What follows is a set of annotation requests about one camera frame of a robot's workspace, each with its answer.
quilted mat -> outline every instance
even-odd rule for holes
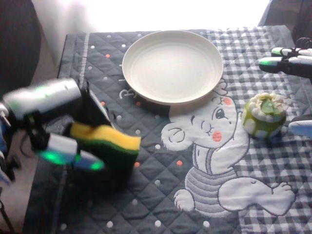
[[[125,52],[150,32],[67,36],[59,78],[90,82],[115,125],[142,137],[141,149],[129,178],[40,160],[24,233],[311,233],[312,142],[287,127],[269,141],[249,138],[240,123],[245,103],[263,92],[292,99],[286,126],[311,113],[309,80],[258,68],[272,48],[293,47],[290,32],[190,31],[219,49],[224,72],[211,94],[183,108],[145,101],[123,77]],[[61,133],[68,121],[48,130]]]

yellow sponge layer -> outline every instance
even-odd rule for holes
[[[73,138],[82,140],[108,141],[126,150],[138,151],[140,149],[140,137],[126,135],[108,125],[91,127],[74,122],[70,130],[70,135]]]

cartoon bear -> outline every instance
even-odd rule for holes
[[[184,211],[197,210],[209,217],[225,217],[258,204],[272,215],[284,215],[295,200],[290,185],[271,188],[263,182],[238,177],[233,169],[249,149],[249,135],[241,124],[241,113],[227,94],[227,84],[199,101],[171,106],[161,131],[165,147],[182,151],[194,144],[193,167],[185,177],[185,189],[174,195]]]

sponge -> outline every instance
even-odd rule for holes
[[[108,125],[92,127],[79,122],[72,124],[70,137],[82,150],[103,160],[109,169],[124,172],[133,169],[141,142],[140,137],[126,135]]]

gingham pattern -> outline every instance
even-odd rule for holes
[[[287,110],[288,121],[310,108],[296,100],[298,90],[301,92],[302,89],[294,89],[288,76],[267,74],[258,68],[258,60],[269,57],[275,47],[270,27],[192,31],[208,38],[221,52],[228,96],[235,101],[238,111],[243,110],[246,101],[261,92],[276,92],[293,100]],[[121,193],[112,189],[119,187],[117,183],[120,183],[114,179],[70,171],[72,176],[67,178],[58,222],[60,227],[67,224],[67,229],[58,229],[58,232],[311,233],[312,145],[309,140],[288,133],[286,128],[282,129],[281,140],[252,139],[249,152],[234,168],[238,176],[254,177],[272,187],[281,182],[289,183],[296,201],[285,216],[275,217],[255,206],[239,217],[230,215],[223,219],[203,217],[196,211],[177,210],[173,195],[184,188],[185,175],[193,164],[192,148],[183,152],[164,148],[160,132],[169,122],[168,108],[151,104],[128,92],[130,87],[123,80],[120,67],[127,48],[146,34],[148,32],[77,35],[72,58],[63,58],[60,77],[89,81],[97,97],[120,116],[116,124],[121,129],[131,135],[139,130],[142,148],[138,157],[140,167],[134,169],[128,186]],[[122,90],[129,95],[121,94],[120,98]],[[176,166],[178,160],[183,162],[182,167]],[[203,225],[205,221],[209,221],[210,227]]]

